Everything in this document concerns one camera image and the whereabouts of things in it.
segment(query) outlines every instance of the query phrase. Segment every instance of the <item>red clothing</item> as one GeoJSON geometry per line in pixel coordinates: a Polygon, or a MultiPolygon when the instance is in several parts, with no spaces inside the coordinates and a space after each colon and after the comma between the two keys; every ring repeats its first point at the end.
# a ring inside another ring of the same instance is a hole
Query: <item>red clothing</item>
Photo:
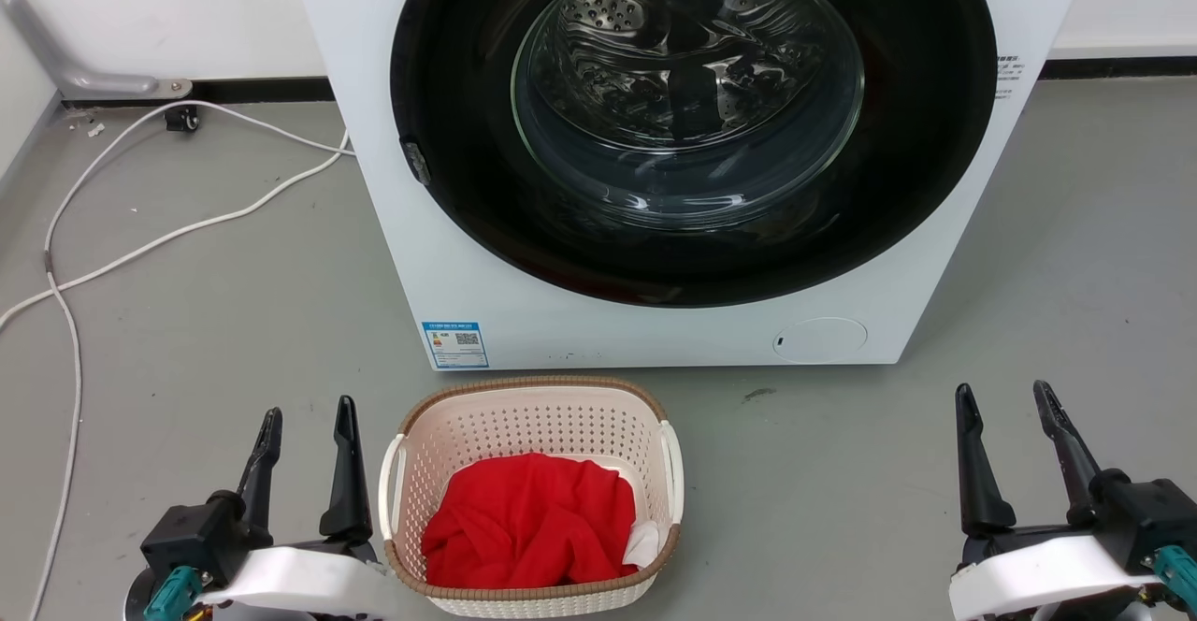
{"type": "Polygon", "coordinates": [[[636,572],[624,549],[632,487],[593,462],[529,453],[484,459],[449,480],[424,530],[427,583],[537,589],[636,572]]]}

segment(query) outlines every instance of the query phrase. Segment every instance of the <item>washing machine door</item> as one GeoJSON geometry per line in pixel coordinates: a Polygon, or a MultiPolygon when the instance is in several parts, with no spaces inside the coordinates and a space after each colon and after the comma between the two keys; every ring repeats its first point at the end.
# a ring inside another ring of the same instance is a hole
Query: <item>washing machine door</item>
{"type": "Polygon", "coordinates": [[[985,0],[407,0],[391,95],[417,178],[498,257],[718,306],[841,275],[926,219],[996,63],[985,0]]]}

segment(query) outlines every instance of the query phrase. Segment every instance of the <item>power cord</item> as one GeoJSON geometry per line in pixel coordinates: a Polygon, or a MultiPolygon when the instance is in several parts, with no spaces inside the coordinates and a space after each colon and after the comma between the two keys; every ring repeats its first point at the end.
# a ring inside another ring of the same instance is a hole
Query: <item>power cord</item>
{"type": "Polygon", "coordinates": [[[24,311],[25,309],[28,309],[28,306],[32,306],[34,304],[36,304],[36,302],[43,302],[47,298],[53,297],[55,298],[56,302],[59,302],[59,306],[62,309],[62,313],[67,318],[67,327],[71,328],[71,343],[74,351],[74,378],[75,378],[74,415],[71,420],[71,440],[67,444],[68,446],[67,463],[62,476],[62,494],[59,499],[59,513],[57,518],[55,518],[54,520],[54,531],[50,534],[50,544],[45,552],[45,564],[42,567],[42,578],[37,584],[37,592],[34,595],[34,604],[29,613],[30,621],[36,621],[37,615],[42,609],[42,602],[45,597],[45,589],[50,580],[50,571],[54,567],[54,556],[57,553],[59,537],[61,537],[62,535],[62,522],[66,518],[67,501],[71,494],[71,481],[74,475],[75,452],[78,450],[78,442],[79,442],[79,425],[81,422],[79,416],[83,412],[83,355],[79,349],[79,329],[75,325],[74,316],[71,313],[71,306],[67,305],[66,299],[62,297],[62,292],[72,287],[78,287],[78,285],[85,284],[85,281],[95,280],[98,276],[104,275],[104,273],[111,272],[115,268],[123,266],[123,263],[128,263],[132,260],[140,257],[140,255],[147,254],[147,251],[150,250],[154,250],[158,246],[165,245],[166,242],[171,242],[175,238],[181,237],[181,235],[192,233],[193,230],[205,229],[208,227],[209,225],[223,224],[223,221],[226,220],[241,219],[241,217],[249,215],[249,213],[256,212],[257,208],[261,208],[262,205],[271,202],[271,199],[274,199],[275,195],[281,194],[282,190],[287,190],[288,187],[293,187],[296,185],[296,183],[303,182],[304,178],[312,177],[314,173],[320,173],[323,172],[323,170],[329,169],[329,166],[333,166],[333,164],[340,160],[342,156],[354,157],[356,153],[346,148],[348,140],[350,140],[350,132],[346,130],[345,135],[341,136],[341,144],[338,145],[338,147],[329,147],[328,144],[312,142],[312,140],[310,139],[303,139],[303,136],[291,134],[291,132],[282,130],[282,128],[280,127],[271,126],[271,123],[268,122],[261,122],[260,120],[255,117],[248,117],[248,115],[244,114],[237,114],[235,112],[235,110],[226,109],[226,106],[211,104],[211,102],[177,101],[177,102],[171,102],[171,104],[168,105],[158,106],[158,109],[150,110],[150,112],[145,114],[144,117],[139,117],[136,122],[133,122],[133,126],[126,127],[124,130],[121,132],[121,134],[117,135],[116,139],[113,139],[113,142],[109,144],[108,147],[104,148],[104,151],[101,152],[99,156],[96,157],[90,165],[87,165],[87,169],[84,170],[84,173],[80,175],[79,181],[75,182],[74,185],[71,188],[71,190],[67,191],[67,195],[62,200],[62,203],[59,205],[57,211],[54,213],[54,219],[50,220],[50,225],[45,232],[43,260],[45,267],[45,280],[49,282],[50,288],[45,290],[45,292],[38,293],[38,296],[36,297],[30,297],[26,298],[26,300],[24,302],[19,302],[19,304],[12,306],[12,309],[10,309],[8,311],[5,311],[4,315],[0,315],[0,331],[2,331],[6,323],[8,323],[10,319],[13,318],[13,315],[19,313],[19,311],[24,311]],[[123,257],[115,260],[111,263],[108,263],[108,266],[103,268],[98,268],[98,270],[90,272],[87,273],[87,275],[79,276],[79,279],[67,281],[67,284],[65,285],[57,284],[54,275],[51,242],[54,238],[54,230],[59,224],[59,219],[61,219],[62,213],[66,211],[67,205],[71,203],[71,200],[74,199],[75,191],[80,189],[83,183],[87,181],[87,178],[96,169],[96,166],[101,164],[104,157],[107,157],[108,153],[111,152],[113,148],[115,148],[116,145],[120,144],[121,140],[123,140],[124,136],[129,134],[129,132],[136,130],[138,127],[144,126],[145,122],[148,122],[148,120],[153,118],[156,115],[163,114],[168,109],[175,109],[175,106],[181,106],[181,105],[202,105],[207,106],[207,109],[218,110],[218,112],[232,115],[232,117],[242,118],[244,120],[244,122],[251,122],[254,123],[254,126],[265,127],[266,130],[277,132],[277,134],[286,136],[286,139],[293,139],[296,140],[296,142],[306,144],[309,145],[309,147],[322,148],[322,151],[326,152],[333,152],[333,157],[329,157],[328,160],[323,162],[323,164],[316,165],[312,169],[306,170],[306,172],[297,173],[294,175],[294,177],[287,178],[286,182],[282,182],[280,183],[280,185],[274,187],[274,190],[271,190],[269,194],[262,195],[262,199],[259,199],[256,203],[249,205],[248,208],[243,208],[243,211],[231,212],[226,213],[226,215],[223,217],[213,217],[213,219],[209,220],[201,220],[196,221],[196,224],[193,225],[186,225],[186,227],[183,229],[175,230],[175,232],[163,235],[162,238],[157,238],[157,241],[147,243],[147,245],[141,246],[141,249],[129,251],[128,255],[123,255],[123,257]]]}

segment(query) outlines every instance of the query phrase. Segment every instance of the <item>perforated basket wall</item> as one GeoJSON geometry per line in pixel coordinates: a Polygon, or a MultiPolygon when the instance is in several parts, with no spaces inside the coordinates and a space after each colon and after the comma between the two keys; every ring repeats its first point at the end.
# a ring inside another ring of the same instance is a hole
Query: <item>perforated basket wall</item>
{"type": "Polygon", "coordinates": [[[676,437],[642,388],[622,379],[527,378],[449,388],[424,400],[387,451],[378,504],[387,558],[407,586],[462,616],[540,619],[614,609],[644,595],[676,547],[683,494],[676,437]],[[549,589],[425,583],[420,537],[454,471],[492,456],[528,452],[616,469],[632,485],[637,519],[655,522],[666,536],[657,559],[630,577],[549,589]]]}

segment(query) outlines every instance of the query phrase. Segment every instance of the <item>floor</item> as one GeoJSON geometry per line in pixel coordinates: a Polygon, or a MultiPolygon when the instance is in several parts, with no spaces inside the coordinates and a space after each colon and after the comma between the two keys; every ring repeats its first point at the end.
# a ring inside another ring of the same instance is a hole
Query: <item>floor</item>
{"type": "MultiPolygon", "coordinates": [[[[334,144],[334,105],[245,114],[334,144]]],[[[45,288],[61,196],[136,110],[59,118],[0,195],[0,306],[45,288]]],[[[1099,463],[1197,494],[1197,80],[1040,84],[897,366],[614,371],[650,388],[686,459],[685,537],[649,595],[602,619],[949,619],[959,532],[953,388],[972,383],[1025,524],[1067,509],[1031,382],[1050,379],[1099,463]]],[[[208,114],[147,128],[80,191],[63,280],[244,207],[321,152],[208,114]]],[[[233,487],[260,418],[286,416],[278,541],[316,536],[338,395],[367,474],[429,369],[353,160],[253,217],[67,294],[84,347],[79,463],[44,620],[119,614],[138,544],[172,504],[233,487]]],[[[43,302],[0,331],[0,617],[26,614],[67,442],[71,345],[43,302]]],[[[445,615],[412,593],[406,619],[445,615]]]]}

